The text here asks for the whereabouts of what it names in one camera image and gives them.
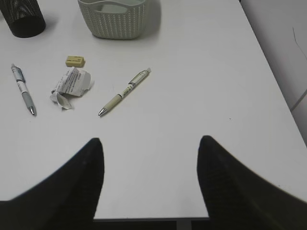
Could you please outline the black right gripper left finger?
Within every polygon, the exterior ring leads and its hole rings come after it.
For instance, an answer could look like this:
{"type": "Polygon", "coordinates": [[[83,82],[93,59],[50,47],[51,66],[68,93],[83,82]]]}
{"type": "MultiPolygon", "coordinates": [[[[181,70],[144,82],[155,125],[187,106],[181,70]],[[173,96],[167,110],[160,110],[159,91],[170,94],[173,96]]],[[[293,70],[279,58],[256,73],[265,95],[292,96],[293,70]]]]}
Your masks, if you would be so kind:
{"type": "Polygon", "coordinates": [[[104,180],[104,154],[93,138],[48,178],[0,203],[2,230],[91,230],[104,180]]]}

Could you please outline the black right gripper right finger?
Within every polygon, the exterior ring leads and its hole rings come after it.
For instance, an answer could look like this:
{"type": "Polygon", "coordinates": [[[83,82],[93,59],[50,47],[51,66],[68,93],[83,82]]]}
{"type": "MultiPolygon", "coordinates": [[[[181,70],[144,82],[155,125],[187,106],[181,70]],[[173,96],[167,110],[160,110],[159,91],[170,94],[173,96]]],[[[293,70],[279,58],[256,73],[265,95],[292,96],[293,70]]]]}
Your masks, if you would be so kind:
{"type": "Polygon", "coordinates": [[[214,230],[305,230],[307,203],[254,173],[213,137],[197,157],[201,194],[214,230]]]}

